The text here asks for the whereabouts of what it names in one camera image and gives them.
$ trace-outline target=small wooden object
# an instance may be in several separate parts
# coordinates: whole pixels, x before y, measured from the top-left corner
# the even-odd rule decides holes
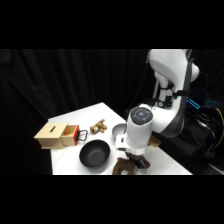
[[[47,123],[34,137],[42,149],[63,149],[66,146],[77,145],[76,136],[79,125],[68,123]]]
[[[105,126],[103,122],[105,122],[105,120],[101,120],[96,125],[90,127],[90,132],[92,135],[95,135],[98,132],[104,133],[104,130],[107,130],[107,126]]]

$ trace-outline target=wooden box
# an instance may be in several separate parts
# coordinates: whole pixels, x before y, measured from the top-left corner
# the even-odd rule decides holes
[[[79,125],[47,123],[34,138],[39,141],[42,149],[63,149],[77,145],[78,131]]]

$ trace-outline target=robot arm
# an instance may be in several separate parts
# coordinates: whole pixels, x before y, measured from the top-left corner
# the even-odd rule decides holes
[[[190,59],[192,53],[192,49],[185,49],[185,54],[187,57],[187,60]],[[199,69],[194,64],[192,65],[192,76],[191,76],[191,82],[194,82],[199,75]],[[160,75],[159,73],[155,72],[155,78],[158,80],[160,85],[160,95],[158,98],[157,107],[160,108],[169,108],[171,106],[171,96],[172,96],[172,85],[170,85],[170,80],[168,78],[164,77],[163,75]]]
[[[153,131],[167,138],[176,137],[182,131],[190,83],[198,77],[199,69],[188,61],[185,49],[153,49],[149,62],[156,73],[173,84],[171,108],[152,108]]]
[[[127,133],[119,135],[116,148],[138,160],[148,148],[152,131],[167,138],[176,137],[183,128],[184,112],[190,83],[199,75],[199,69],[188,61],[186,49],[153,49],[149,63],[155,71],[162,88],[173,84],[169,94],[172,106],[169,110],[141,105],[131,111],[127,122]],[[160,94],[165,99],[167,92]]]

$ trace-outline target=white table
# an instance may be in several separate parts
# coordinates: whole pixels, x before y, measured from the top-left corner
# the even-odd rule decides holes
[[[125,123],[125,120],[117,115],[104,103],[100,103],[82,110],[49,119],[49,122],[69,122],[70,125],[80,125],[80,130],[88,130],[90,126],[98,121],[105,119],[105,125],[108,130],[104,134],[88,135],[87,141],[75,147],[66,147],[65,149],[51,150],[51,159],[54,175],[111,175],[113,167],[117,163],[117,158],[127,158],[124,152],[115,149],[115,143],[112,136],[112,129],[118,124]],[[92,140],[103,140],[110,145],[111,155],[105,166],[98,170],[84,167],[79,160],[79,153],[87,142]],[[180,164],[174,161],[170,156],[160,148],[149,147],[145,158],[150,162],[150,169],[138,170],[137,175],[191,175]]]

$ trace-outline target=black cable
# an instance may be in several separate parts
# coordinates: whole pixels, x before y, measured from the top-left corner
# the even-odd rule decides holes
[[[146,65],[145,65],[145,70],[144,70],[144,73],[143,73],[143,76],[142,76],[142,81],[141,81],[141,83],[140,83],[140,86],[139,86],[138,92],[137,92],[137,94],[136,94],[136,96],[135,96],[134,100],[132,101],[131,105],[129,106],[128,110],[130,110],[130,109],[131,109],[131,107],[132,107],[132,105],[134,104],[134,102],[135,102],[136,98],[138,97],[138,94],[139,94],[139,92],[140,92],[140,90],[141,90],[141,87],[142,87],[143,81],[144,81],[145,76],[146,76],[146,74],[147,74],[148,64],[149,64],[149,63],[148,63],[148,58],[147,58],[147,60],[146,60]],[[124,134],[125,134],[125,133],[126,133],[126,131],[127,131],[128,116],[129,116],[129,114],[128,114],[128,115],[127,115],[127,117],[126,117],[126,128],[125,128]]]
[[[132,103],[131,103],[131,105],[130,105],[129,109],[132,107],[132,105],[134,104],[134,102],[135,102],[136,98],[138,97],[138,94],[139,94],[139,92],[140,92],[140,90],[141,90],[141,87],[142,87],[143,81],[144,81],[145,76],[146,76],[146,74],[147,74],[147,68],[148,68],[148,63],[146,63],[145,70],[144,70],[144,73],[143,73],[143,76],[142,76],[142,81],[141,81],[141,83],[140,83],[140,86],[139,86],[138,92],[137,92],[137,94],[136,94],[136,96],[135,96],[134,100],[132,101]]]

